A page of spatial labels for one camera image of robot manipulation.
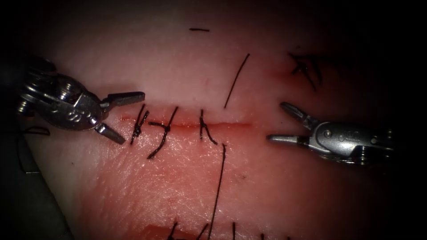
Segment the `right arm needle driver jaw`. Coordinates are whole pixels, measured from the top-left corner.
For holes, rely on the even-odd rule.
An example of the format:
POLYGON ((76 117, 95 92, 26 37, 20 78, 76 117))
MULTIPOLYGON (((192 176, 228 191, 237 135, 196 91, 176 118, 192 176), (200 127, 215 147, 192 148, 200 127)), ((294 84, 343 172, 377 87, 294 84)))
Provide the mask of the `right arm needle driver jaw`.
POLYGON ((289 143, 297 145, 309 145, 310 137, 297 135, 270 134, 266 136, 267 140, 278 143, 289 143))
POLYGON ((280 108, 301 123, 308 130, 313 130, 315 127, 319 125, 319 120, 314 118, 311 115, 308 115, 300 108, 296 107, 293 104, 288 102, 281 102, 279 104, 280 108))

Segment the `right arm needle driver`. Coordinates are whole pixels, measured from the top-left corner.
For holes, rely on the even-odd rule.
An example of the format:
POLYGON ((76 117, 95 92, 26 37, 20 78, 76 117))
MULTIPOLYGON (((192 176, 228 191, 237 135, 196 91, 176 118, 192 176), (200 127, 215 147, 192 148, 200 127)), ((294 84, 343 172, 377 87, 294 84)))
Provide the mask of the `right arm needle driver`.
POLYGON ((391 130, 344 122, 322 122, 306 145, 325 159, 357 165, 388 161, 396 152, 391 130))

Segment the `left arm needle driver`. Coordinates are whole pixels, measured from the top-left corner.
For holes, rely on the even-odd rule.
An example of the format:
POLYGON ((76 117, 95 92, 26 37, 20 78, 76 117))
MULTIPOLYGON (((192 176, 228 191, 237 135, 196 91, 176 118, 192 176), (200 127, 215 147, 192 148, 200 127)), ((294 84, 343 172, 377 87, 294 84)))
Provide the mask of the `left arm needle driver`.
POLYGON ((51 125, 69 131, 107 131, 101 101, 76 79, 57 72, 55 65, 40 57, 25 60, 17 113, 38 113, 51 125))

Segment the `left arm needle driver jaw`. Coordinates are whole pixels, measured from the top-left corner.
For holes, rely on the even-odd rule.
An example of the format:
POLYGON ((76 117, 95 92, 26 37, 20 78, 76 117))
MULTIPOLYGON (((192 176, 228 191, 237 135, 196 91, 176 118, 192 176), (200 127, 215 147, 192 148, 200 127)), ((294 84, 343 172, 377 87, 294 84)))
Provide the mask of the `left arm needle driver jaw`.
POLYGON ((101 108, 103 110, 111 110, 114 107, 130 105, 144 100, 144 92, 113 93, 108 94, 107 97, 101 101, 101 108))
POLYGON ((112 129, 105 123, 100 123, 94 128, 94 130, 100 135, 110 139, 111 141, 117 144, 122 145, 126 141, 126 139, 122 135, 120 135, 118 132, 116 132, 114 129, 112 129))

